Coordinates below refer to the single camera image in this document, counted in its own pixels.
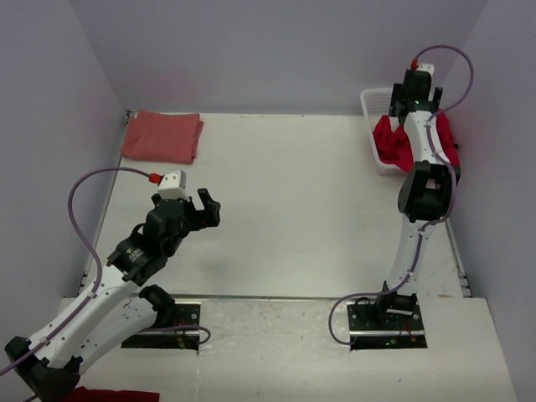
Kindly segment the bright red t shirt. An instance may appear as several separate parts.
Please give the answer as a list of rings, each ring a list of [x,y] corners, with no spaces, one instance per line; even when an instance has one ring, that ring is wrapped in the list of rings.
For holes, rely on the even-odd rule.
[[[450,122],[445,114],[436,118],[436,129],[441,146],[453,166],[460,166]],[[395,165],[403,172],[408,173],[414,165],[410,141],[405,130],[399,126],[391,126],[388,116],[382,115],[373,130],[375,146],[381,162]]]

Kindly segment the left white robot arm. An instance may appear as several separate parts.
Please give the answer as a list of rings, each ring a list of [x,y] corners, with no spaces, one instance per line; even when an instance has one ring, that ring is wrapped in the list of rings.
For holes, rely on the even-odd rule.
[[[174,299],[147,281],[190,233],[219,226],[219,202],[198,190],[190,197],[152,196],[145,221],[111,253],[92,285],[41,331],[5,347],[15,372],[42,401],[63,401],[101,356],[137,333],[162,331],[174,318]]]

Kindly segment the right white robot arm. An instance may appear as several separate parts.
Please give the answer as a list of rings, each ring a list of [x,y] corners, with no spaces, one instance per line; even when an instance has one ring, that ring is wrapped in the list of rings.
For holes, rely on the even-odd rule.
[[[398,119],[410,142],[414,164],[399,191],[402,231],[394,265],[376,297],[374,320],[384,329],[405,325],[418,312],[418,278],[425,247],[453,207],[453,190],[461,175],[441,144],[436,127],[441,88],[431,72],[412,67],[395,84],[389,116]]]

